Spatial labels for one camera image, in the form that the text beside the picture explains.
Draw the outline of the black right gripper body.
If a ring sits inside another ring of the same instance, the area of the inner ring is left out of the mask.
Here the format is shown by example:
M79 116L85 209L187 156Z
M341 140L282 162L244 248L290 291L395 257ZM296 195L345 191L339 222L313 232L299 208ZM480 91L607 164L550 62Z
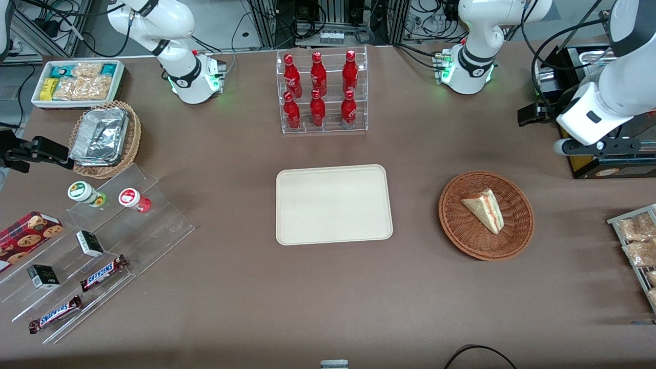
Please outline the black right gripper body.
M1 131L1 168L28 173L31 159L30 150L23 147L24 140L17 138L14 132L5 129Z

